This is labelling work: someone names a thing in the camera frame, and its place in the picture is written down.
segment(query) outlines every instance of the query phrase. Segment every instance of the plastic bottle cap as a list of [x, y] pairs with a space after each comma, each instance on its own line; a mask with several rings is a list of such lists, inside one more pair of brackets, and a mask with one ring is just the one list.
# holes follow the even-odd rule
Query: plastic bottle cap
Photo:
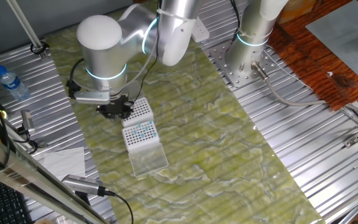
[[5, 68], [5, 66], [0, 65], [0, 75], [5, 75], [7, 73], [7, 70]]

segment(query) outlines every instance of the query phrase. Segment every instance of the white paper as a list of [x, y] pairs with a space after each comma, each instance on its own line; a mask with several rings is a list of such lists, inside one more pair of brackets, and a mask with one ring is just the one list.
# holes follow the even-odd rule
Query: white paper
[[85, 177], [84, 147], [46, 154], [44, 167], [59, 180], [68, 174]]

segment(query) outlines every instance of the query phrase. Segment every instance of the slotted metal surface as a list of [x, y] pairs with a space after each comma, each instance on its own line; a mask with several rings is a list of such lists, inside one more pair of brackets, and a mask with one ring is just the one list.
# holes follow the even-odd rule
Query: slotted metal surface
[[[248, 1], [236, 2], [241, 14]], [[211, 47], [231, 39], [237, 19], [227, 0], [204, 0], [199, 17], [210, 32], [209, 40], [200, 44], [209, 55]], [[271, 50], [269, 54], [285, 67], [278, 55]], [[83, 146], [86, 176], [97, 179], [98, 171], [53, 60], [39, 59], [26, 46], [0, 55], [0, 64], [13, 68], [31, 92], [30, 99], [17, 102], [0, 85], [0, 102], [7, 108], [10, 122], [16, 127], [20, 126], [20, 110], [30, 110], [37, 132], [32, 138], [42, 139], [49, 145], [48, 149], [39, 150], [34, 157], [42, 163], [46, 153]], [[285, 70], [294, 75], [289, 68], [285, 67]], [[355, 122], [341, 112], [333, 112], [326, 105], [283, 105], [272, 96], [261, 80], [255, 79], [237, 88], [222, 71], [218, 69], [218, 72], [255, 122], [255, 128], [262, 132], [326, 221], [333, 221], [358, 204], [358, 150], [348, 150], [343, 145], [351, 134], [358, 132]], [[311, 90], [279, 69], [270, 74], [270, 80], [278, 93], [289, 100], [317, 100]], [[330, 214], [354, 195], [357, 200], [353, 200], [334, 215]], [[92, 197], [90, 202], [104, 218], [114, 216], [107, 198]], [[27, 205], [33, 220], [43, 217], [60, 218], [59, 214], [31, 199], [27, 199]]]
[[[18, 128], [22, 123], [21, 110], [30, 110], [36, 130], [31, 139], [48, 144], [48, 148], [39, 149], [33, 157], [42, 164], [47, 153], [84, 147], [86, 176], [98, 179], [90, 150], [50, 54], [48, 59], [41, 60], [26, 46], [0, 55], [0, 65], [13, 69], [30, 90], [30, 98], [18, 102], [0, 84], [0, 103], [6, 108], [8, 120]], [[90, 196], [89, 201], [104, 218], [115, 220], [107, 197]], [[41, 218], [62, 220], [59, 214], [30, 198], [26, 198], [26, 204], [33, 221]]]
[[[237, 0], [241, 13], [248, 0]], [[209, 57], [214, 46], [229, 41], [237, 19], [229, 1], [205, 0], [199, 14], [210, 38], [200, 43]], [[269, 55], [285, 70], [295, 74], [273, 50]], [[235, 87], [226, 74], [217, 70], [291, 173], [311, 204], [327, 222], [331, 222], [358, 204], [358, 150], [347, 149], [343, 142], [358, 133], [357, 124], [344, 113], [328, 105], [287, 106], [279, 102], [259, 78]], [[291, 101], [315, 101], [308, 87], [277, 69], [269, 75], [272, 85]]]

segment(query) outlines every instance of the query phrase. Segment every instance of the transparent plastic lid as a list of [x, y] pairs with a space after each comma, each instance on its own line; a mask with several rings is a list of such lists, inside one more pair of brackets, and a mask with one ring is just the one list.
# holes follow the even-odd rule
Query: transparent plastic lid
[[153, 174], [168, 167], [167, 157], [160, 143], [144, 146], [129, 153], [135, 177]]

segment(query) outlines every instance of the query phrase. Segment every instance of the keyboard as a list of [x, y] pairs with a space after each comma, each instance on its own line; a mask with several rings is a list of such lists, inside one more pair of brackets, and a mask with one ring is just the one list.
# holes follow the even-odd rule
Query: keyboard
[[30, 224], [23, 195], [0, 183], [0, 224]]

